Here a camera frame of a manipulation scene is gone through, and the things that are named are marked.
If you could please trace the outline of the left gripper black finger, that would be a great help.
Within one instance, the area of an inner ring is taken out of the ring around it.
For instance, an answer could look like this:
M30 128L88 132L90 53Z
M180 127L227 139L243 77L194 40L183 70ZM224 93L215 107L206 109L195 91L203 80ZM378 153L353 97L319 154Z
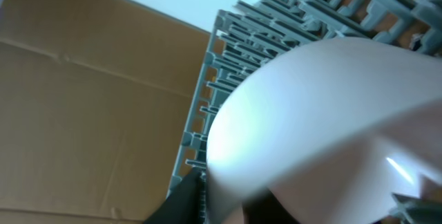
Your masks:
M143 224L202 224L202 170L193 168Z

